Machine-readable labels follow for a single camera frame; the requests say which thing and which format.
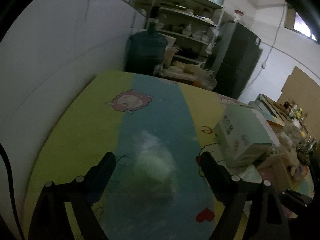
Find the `green mesh bath sponge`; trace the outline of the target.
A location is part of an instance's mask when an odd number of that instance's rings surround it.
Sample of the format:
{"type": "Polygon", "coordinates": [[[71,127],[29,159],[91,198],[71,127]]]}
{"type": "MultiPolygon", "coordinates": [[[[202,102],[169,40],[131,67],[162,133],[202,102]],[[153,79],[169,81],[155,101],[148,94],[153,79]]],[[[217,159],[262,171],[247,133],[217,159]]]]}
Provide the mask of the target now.
{"type": "Polygon", "coordinates": [[[153,134],[142,131],[135,140],[131,182],[140,194],[171,198],[177,189],[177,166],[167,147],[153,134]]]}

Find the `colourful cartoon tablecloth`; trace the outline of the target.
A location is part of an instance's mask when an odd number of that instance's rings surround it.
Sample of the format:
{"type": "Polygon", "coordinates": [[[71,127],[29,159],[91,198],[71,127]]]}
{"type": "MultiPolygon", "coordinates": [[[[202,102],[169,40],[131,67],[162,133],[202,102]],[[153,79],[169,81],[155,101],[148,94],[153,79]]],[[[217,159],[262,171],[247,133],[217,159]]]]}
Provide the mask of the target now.
{"type": "MultiPolygon", "coordinates": [[[[108,239],[210,239],[225,206],[215,198],[199,155],[209,152],[231,175],[261,183],[257,168],[274,148],[250,165],[228,167],[214,133],[227,105],[252,108],[153,76],[120,71],[97,76],[67,109],[37,158],[24,205],[27,236],[46,182],[70,183],[112,152],[116,168],[92,206],[108,239]],[[135,140],[142,131],[158,137],[176,162],[177,189],[171,198],[151,198],[134,189],[131,168],[135,140]]],[[[284,239],[319,239],[319,195],[275,192],[285,216],[284,239]]],[[[243,239],[251,204],[244,205],[234,239],[243,239]]],[[[65,207],[75,239],[84,239],[71,203],[65,207]]]]}

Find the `white plastic bag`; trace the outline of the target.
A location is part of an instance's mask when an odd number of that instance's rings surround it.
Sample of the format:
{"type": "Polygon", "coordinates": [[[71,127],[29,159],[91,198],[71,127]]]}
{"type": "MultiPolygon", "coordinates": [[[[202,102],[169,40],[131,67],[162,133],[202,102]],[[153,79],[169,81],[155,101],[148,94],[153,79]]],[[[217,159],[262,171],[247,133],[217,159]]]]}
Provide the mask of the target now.
{"type": "Polygon", "coordinates": [[[217,85],[217,81],[214,77],[214,71],[210,69],[203,69],[203,66],[204,63],[191,64],[174,61],[172,66],[170,66],[170,69],[176,71],[181,70],[185,74],[195,76],[195,81],[193,82],[195,85],[206,90],[213,90],[217,85]]]}

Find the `orange rimmed cardboard tray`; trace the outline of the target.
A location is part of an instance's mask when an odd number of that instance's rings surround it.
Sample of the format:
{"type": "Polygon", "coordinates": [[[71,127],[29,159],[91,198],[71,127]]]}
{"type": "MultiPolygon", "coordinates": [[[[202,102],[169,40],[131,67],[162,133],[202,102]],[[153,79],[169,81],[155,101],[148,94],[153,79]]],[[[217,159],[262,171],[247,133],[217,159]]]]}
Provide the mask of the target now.
{"type": "Polygon", "coordinates": [[[297,186],[307,175],[310,163],[309,155],[301,145],[303,139],[301,132],[295,125],[287,124],[280,132],[276,133],[276,136],[280,146],[273,148],[266,158],[276,154],[287,154],[292,160],[299,163],[298,171],[294,177],[297,186]]]}

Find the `cardboard sheet on wall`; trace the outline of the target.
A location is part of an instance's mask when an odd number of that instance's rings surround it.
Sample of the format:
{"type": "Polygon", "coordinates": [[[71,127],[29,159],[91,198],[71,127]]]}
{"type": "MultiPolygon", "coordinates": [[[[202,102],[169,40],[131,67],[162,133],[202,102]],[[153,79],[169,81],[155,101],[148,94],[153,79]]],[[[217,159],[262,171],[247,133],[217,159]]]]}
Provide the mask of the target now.
{"type": "Polygon", "coordinates": [[[288,76],[277,103],[295,102],[308,115],[305,119],[307,130],[319,140],[320,119],[319,85],[298,67],[288,76]]]}

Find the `green white carton box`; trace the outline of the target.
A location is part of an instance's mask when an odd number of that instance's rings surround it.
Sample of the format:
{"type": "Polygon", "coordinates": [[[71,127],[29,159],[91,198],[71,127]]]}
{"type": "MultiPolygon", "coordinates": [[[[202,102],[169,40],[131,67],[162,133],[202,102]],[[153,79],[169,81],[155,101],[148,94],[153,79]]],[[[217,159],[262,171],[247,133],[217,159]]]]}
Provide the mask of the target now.
{"type": "Polygon", "coordinates": [[[225,107],[214,133],[228,167],[250,165],[263,153],[280,146],[263,115],[240,105],[225,107]]]}

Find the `wooden kitchen counter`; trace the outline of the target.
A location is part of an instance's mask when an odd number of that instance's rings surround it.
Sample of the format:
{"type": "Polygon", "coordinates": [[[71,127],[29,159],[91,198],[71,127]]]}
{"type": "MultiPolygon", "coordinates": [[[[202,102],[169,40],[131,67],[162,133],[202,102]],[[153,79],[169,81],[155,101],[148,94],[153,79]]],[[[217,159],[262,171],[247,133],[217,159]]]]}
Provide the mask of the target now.
{"type": "Polygon", "coordinates": [[[282,126],[284,126],[284,124],[293,123],[303,132],[303,136],[314,137],[313,131],[310,128],[307,128],[302,119],[291,116],[291,106],[285,108],[283,105],[275,102],[264,94],[259,94],[254,101],[250,101],[248,104],[281,120],[283,123],[282,126]]]}

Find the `black refrigerator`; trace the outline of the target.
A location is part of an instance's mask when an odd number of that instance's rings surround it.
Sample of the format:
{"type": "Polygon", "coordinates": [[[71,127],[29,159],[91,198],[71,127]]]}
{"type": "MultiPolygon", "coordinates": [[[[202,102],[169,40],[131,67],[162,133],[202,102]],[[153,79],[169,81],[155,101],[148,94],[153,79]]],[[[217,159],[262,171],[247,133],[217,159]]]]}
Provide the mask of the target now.
{"type": "Polygon", "coordinates": [[[240,23],[226,22],[219,29],[205,68],[217,81],[214,92],[238,99],[261,55],[261,38],[240,23]]]}

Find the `glass jar on fridge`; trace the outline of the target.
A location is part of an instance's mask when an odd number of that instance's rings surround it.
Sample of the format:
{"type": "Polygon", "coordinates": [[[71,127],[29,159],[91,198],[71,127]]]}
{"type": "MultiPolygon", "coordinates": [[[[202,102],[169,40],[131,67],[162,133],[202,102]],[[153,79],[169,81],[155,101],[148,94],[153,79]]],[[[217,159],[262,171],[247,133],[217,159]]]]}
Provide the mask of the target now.
{"type": "Polygon", "coordinates": [[[244,13],[238,9],[234,9],[233,21],[238,23],[241,18],[244,16],[244,13]]]}

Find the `blue water jug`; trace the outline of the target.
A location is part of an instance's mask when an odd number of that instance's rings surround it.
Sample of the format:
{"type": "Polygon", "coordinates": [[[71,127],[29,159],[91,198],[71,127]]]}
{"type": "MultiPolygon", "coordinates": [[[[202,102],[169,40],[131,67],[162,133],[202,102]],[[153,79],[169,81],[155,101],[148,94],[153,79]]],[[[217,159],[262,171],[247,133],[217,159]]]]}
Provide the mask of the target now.
{"type": "Polygon", "coordinates": [[[162,64],[168,41],[157,32],[158,18],[159,7],[152,7],[148,29],[130,36],[124,66],[126,72],[153,75],[155,68],[162,64]]]}

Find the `metal shelving unit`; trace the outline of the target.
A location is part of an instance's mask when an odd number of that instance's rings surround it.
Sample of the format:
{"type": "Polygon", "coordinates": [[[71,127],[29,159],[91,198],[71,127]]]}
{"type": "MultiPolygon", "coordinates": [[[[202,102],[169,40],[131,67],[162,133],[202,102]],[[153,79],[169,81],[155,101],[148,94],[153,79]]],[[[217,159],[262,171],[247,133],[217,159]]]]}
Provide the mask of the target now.
{"type": "Polygon", "coordinates": [[[157,30],[176,39],[173,60],[201,64],[213,50],[224,6],[212,0],[155,0],[159,7],[157,30]]]}

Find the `floral tissue box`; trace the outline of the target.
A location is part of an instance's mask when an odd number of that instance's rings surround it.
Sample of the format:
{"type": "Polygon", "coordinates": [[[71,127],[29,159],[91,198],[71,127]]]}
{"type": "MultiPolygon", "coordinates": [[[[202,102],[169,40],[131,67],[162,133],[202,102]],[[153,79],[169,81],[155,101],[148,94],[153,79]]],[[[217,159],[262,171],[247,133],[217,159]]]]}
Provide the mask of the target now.
{"type": "Polygon", "coordinates": [[[273,187],[281,192],[294,189],[297,184],[294,177],[298,167],[299,163],[292,160],[287,154],[276,154],[266,158],[258,166],[257,171],[263,180],[269,180],[273,187]]]}

